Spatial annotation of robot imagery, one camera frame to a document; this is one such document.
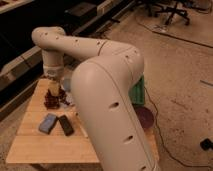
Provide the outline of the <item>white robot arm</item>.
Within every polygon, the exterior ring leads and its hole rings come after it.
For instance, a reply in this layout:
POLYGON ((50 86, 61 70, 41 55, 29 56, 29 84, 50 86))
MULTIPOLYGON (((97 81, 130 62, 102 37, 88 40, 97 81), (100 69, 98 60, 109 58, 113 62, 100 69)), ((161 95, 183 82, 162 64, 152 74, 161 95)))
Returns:
POLYGON ((104 171, 161 171, 129 97, 144 72, 140 50, 107 39, 68 36, 60 27, 37 27, 44 74, 59 81, 63 56, 80 61, 70 89, 104 171))

